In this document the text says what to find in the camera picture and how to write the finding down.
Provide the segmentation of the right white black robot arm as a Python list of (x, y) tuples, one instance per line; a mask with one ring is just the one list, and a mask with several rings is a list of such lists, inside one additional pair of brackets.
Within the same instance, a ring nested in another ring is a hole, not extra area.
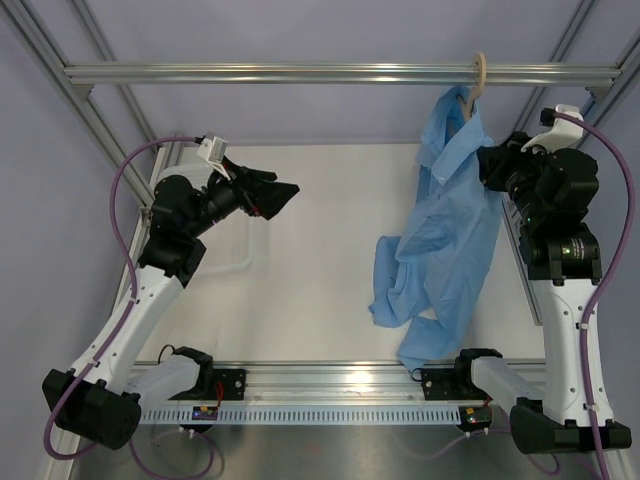
[(546, 380), (537, 388), (497, 352), (464, 350), (454, 388), (487, 394), (525, 454), (629, 448), (631, 431), (615, 420), (604, 388), (597, 309), (588, 304), (603, 281), (600, 246), (584, 221), (599, 188), (596, 160), (550, 151), (519, 131), (477, 156), (482, 184), (506, 193), (522, 220), (518, 249), (541, 312)]

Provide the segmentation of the light blue shirt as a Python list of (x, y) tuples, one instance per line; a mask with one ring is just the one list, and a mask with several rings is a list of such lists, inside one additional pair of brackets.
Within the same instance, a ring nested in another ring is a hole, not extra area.
[(466, 87), (436, 102), (421, 133), (414, 205), (398, 236), (382, 236), (373, 262), (378, 327), (405, 326), (396, 357), (409, 371), (461, 345), (489, 273), (502, 201), (479, 179), (477, 151), (493, 141)]

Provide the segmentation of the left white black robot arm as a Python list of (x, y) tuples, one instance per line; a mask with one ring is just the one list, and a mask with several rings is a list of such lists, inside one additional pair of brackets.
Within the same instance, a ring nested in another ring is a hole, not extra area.
[(142, 416), (174, 397), (201, 399), (215, 387), (213, 359), (189, 347), (145, 373), (131, 370), (142, 347), (168, 307), (183, 293), (205, 256), (200, 237), (236, 211), (270, 220), (300, 191), (275, 173), (224, 159), (201, 188), (179, 174), (155, 187), (149, 238), (127, 265), (131, 284), (98, 336), (66, 371), (53, 369), (42, 389), (50, 408), (43, 443), (54, 428), (111, 450), (122, 448)]

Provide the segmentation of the beige wooden hanger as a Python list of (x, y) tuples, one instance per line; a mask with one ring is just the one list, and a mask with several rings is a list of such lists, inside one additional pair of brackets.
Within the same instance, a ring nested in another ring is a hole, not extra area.
[(458, 96), (458, 103), (465, 122), (468, 122), (473, 116), (475, 102), (484, 93), (487, 81), (488, 64), (485, 54), (481, 51), (476, 52), (473, 61), (476, 67), (475, 83), (466, 97)]

